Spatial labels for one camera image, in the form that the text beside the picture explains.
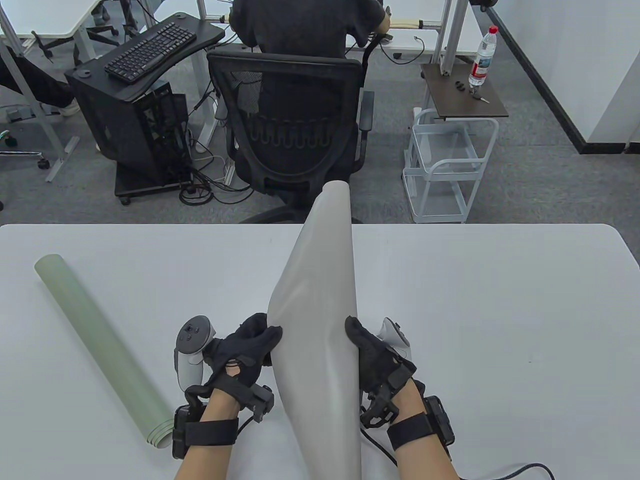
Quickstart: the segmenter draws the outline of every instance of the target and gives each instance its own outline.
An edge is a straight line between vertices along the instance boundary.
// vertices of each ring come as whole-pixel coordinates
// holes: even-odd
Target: black keyboard
[[[195,39],[195,33],[174,22],[168,23],[111,60],[104,66],[104,70],[125,83],[135,83]]]

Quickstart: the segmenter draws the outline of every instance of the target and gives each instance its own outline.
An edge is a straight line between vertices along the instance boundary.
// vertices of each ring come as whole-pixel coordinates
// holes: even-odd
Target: hand
[[[271,366],[271,350],[281,338],[282,327],[267,327],[267,314],[250,316],[234,333],[223,340],[214,339],[202,351],[204,361],[211,367],[211,377],[202,387],[190,387],[189,390],[208,398],[213,391],[213,381],[225,369],[243,385],[252,386],[258,380],[262,366]]]
[[[344,329],[349,340],[358,347],[360,390],[367,393],[377,391],[400,363],[405,364],[412,374],[415,372],[415,365],[393,352],[356,317],[347,317]]]

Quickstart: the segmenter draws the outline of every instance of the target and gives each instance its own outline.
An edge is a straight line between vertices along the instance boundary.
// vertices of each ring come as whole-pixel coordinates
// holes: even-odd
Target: gray rolled sheet
[[[118,334],[60,255],[46,255],[35,270],[127,408],[145,440],[171,444],[173,413]]]

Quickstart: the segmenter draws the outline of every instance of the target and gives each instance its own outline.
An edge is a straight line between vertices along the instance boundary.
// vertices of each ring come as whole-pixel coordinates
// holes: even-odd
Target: forearm
[[[384,20],[382,20],[380,25],[378,25],[376,27],[374,32],[375,33],[379,33],[380,35],[384,35],[385,33],[387,33],[389,31],[390,27],[391,27],[391,18],[389,18],[389,16],[385,13]]]
[[[232,420],[238,416],[240,406],[228,394],[214,390],[201,422]],[[225,480],[232,446],[192,446],[182,461],[175,480]]]
[[[394,423],[426,413],[422,397],[413,380],[393,399],[400,413]],[[437,435],[429,435],[404,444],[396,450],[401,480],[459,480]]]

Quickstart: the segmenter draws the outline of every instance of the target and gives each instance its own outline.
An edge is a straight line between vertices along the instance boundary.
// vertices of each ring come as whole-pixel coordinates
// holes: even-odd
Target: chair backrest
[[[350,146],[355,160],[359,61],[217,50],[207,57],[228,110],[227,150],[239,175],[238,161],[246,163],[257,191],[315,196]]]

